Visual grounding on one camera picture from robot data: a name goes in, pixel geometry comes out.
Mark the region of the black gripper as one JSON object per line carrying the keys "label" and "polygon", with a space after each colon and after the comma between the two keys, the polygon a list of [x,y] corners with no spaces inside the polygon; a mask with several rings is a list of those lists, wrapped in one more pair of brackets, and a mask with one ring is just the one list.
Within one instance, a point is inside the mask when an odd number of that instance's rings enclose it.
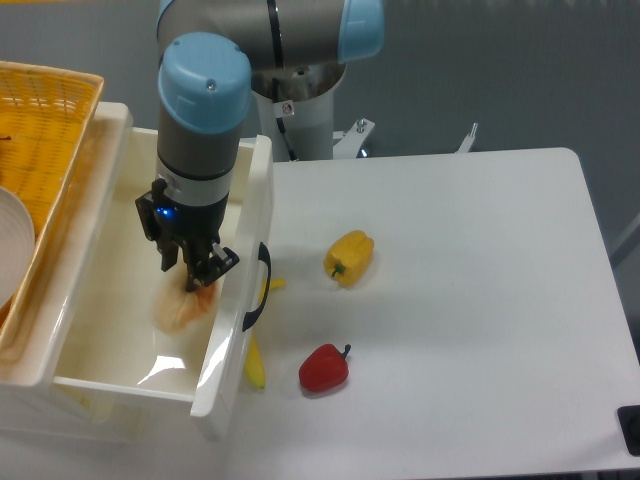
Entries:
{"label": "black gripper", "polygon": [[234,251],[218,244],[228,197],[210,205],[189,206],[169,199],[167,187],[165,179],[154,180],[135,206],[146,239],[156,244],[161,255],[163,272],[177,262],[178,245],[173,239],[195,240],[184,246],[185,291],[191,293],[212,285],[240,261]]}

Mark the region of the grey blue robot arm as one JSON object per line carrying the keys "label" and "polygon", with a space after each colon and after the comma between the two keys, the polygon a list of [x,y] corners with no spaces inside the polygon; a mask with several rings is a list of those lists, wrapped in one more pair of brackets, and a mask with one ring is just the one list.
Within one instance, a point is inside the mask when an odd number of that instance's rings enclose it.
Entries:
{"label": "grey blue robot arm", "polygon": [[350,62],[384,42],[379,1],[165,1],[156,27],[156,176],[136,207],[163,270],[185,288],[234,267],[219,230],[252,103],[278,157],[329,159],[333,94]]}

